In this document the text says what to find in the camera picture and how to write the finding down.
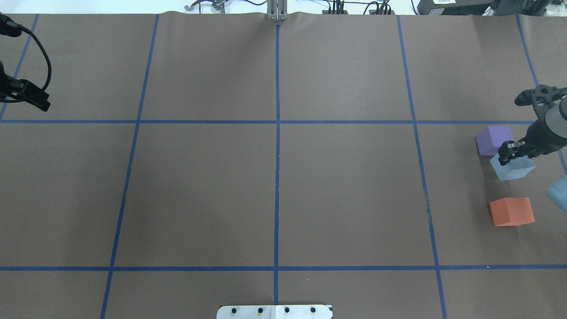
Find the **blue block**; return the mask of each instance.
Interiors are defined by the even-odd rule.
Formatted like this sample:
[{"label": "blue block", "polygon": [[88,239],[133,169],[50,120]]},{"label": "blue block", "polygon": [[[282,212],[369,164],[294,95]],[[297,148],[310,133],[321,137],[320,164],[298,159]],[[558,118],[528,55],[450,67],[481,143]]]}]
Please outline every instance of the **blue block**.
[{"label": "blue block", "polygon": [[535,163],[527,156],[513,159],[505,166],[500,165],[498,161],[499,157],[500,156],[496,154],[490,160],[490,164],[492,164],[492,168],[494,168],[496,175],[498,175],[501,181],[522,178],[535,168]]},{"label": "blue block", "polygon": [[567,213],[567,175],[563,175],[559,181],[547,189],[547,196]]}]

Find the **red block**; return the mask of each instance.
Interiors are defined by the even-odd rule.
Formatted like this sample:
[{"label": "red block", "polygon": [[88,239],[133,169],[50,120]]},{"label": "red block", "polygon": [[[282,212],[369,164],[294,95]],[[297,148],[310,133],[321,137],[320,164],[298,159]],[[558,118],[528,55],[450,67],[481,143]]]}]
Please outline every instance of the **red block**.
[{"label": "red block", "polygon": [[520,226],[534,223],[530,199],[505,197],[490,203],[494,226]]}]

